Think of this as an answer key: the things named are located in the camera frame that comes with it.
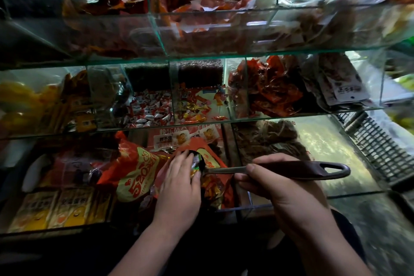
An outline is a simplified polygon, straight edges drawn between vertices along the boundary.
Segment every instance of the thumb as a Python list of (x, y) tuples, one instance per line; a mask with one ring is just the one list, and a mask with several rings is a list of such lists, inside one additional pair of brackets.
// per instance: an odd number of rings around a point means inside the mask
[(191, 179), (191, 191), (193, 196), (197, 196), (201, 199), (201, 172), (197, 171), (193, 178)]
[(288, 178), (256, 164), (248, 164), (246, 170), (253, 180), (256, 180), (266, 191), (275, 197), (281, 195), (286, 181), (289, 181)]

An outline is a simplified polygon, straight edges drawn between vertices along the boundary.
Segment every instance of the forearm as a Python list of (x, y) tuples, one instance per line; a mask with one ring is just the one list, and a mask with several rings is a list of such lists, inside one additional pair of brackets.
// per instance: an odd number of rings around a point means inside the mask
[(296, 244), (308, 276), (372, 276), (339, 229)]
[(157, 276), (179, 242), (178, 236), (151, 224), (110, 276)]

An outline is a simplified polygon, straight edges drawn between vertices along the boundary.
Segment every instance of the left hand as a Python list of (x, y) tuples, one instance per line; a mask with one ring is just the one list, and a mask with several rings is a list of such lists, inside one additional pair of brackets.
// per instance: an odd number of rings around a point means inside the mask
[(190, 178), (194, 154), (185, 151), (170, 163), (161, 185), (152, 225), (180, 239), (194, 223), (201, 205), (200, 171)]

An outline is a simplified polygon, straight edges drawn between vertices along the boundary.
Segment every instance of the hand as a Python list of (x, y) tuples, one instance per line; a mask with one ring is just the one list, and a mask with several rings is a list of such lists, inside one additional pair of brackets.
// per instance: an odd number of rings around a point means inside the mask
[[(277, 153), (256, 158), (253, 163), (290, 160), (298, 159)], [(272, 201), (280, 228), (294, 241), (329, 233), (337, 236), (339, 229), (328, 201), (315, 181), (288, 179), (256, 164), (248, 164), (247, 170), (248, 175), (235, 174), (235, 180), (243, 189)]]
[(200, 171), (190, 178), (194, 154), (177, 155), (161, 185), (152, 225), (180, 239), (194, 223), (201, 205)]

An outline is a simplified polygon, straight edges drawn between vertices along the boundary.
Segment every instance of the orange snack package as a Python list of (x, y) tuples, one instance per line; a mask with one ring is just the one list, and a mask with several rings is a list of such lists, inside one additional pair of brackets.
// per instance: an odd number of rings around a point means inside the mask
[(150, 153), (129, 142), (122, 131), (115, 135), (119, 142), (119, 157), (102, 171), (98, 189), (116, 191), (121, 202), (132, 202), (149, 192), (155, 177), (171, 155)]
[[(211, 150), (203, 138), (194, 137), (186, 141), (176, 149), (172, 158), (174, 158), (177, 153), (183, 152), (185, 150), (195, 151), (199, 153), (202, 156), (207, 168), (227, 167), (223, 161)], [(154, 181), (156, 198), (158, 197), (159, 189), (161, 188), (161, 185), (165, 179), (166, 172), (171, 161), (172, 159), (168, 161), (163, 168), (161, 168)], [(201, 188), (204, 191), (202, 204), (213, 207), (215, 209), (226, 209), (234, 207), (233, 188), (230, 185), (231, 178), (231, 174), (203, 175), (201, 177)]]

